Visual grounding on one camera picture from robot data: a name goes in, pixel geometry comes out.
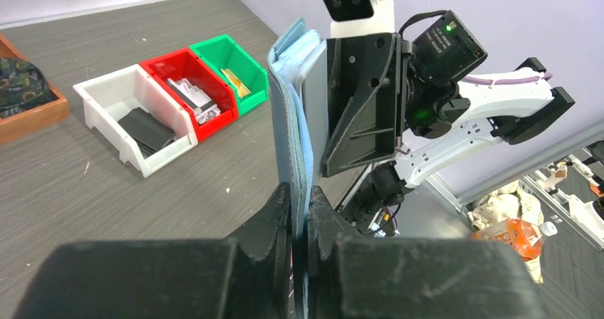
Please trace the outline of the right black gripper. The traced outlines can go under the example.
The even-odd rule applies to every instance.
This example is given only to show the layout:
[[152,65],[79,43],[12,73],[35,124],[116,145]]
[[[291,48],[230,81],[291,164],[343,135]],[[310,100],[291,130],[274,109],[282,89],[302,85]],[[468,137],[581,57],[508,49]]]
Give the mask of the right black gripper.
[[415,49],[398,33],[328,39],[324,177],[393,157],[396,138],[424,122]]

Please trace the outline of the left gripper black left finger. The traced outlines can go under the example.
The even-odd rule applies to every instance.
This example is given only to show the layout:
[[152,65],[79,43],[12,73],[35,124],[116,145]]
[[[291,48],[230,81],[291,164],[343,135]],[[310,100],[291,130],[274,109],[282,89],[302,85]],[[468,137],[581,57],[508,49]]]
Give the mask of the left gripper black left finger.
[[290,191],[223,239],[79,241],[41,264],[16,318],[286,318]]

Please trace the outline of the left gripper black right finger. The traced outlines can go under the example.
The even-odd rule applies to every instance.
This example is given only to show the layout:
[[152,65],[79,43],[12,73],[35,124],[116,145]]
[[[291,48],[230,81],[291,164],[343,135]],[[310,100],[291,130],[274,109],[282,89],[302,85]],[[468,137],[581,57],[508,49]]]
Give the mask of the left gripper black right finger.
[[468,239],[361,235],[311,191],[309,318],[546,318],[510,247]]

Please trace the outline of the blue leather card holder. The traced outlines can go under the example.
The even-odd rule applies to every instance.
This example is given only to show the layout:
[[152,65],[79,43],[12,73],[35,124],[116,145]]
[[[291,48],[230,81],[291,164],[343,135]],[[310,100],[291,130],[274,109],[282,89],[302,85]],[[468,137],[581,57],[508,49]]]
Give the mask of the blue leather card holder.
[[324,61],[326,43],[297,19],[269,49],[267,63],[274,144],[280,182],[291,188],[292,234],[306,232],[311,188],[321,177],[319,149],[327,125],[325,88],[314,86]]

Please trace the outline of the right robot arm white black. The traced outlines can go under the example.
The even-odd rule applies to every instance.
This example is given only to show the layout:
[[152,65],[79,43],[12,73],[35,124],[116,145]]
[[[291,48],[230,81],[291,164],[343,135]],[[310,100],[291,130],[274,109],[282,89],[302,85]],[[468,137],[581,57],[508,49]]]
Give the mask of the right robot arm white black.
[[435,172],[483,147],[530,140],[574,104],[534,57],[509,73],[472,75],[483,46],[451,10],[416,14],[405,27],[426,19],[412,41],[381,14],[331,24],[321,173],[365,168],[336,208],[362,234],[394,225],[406,195]]

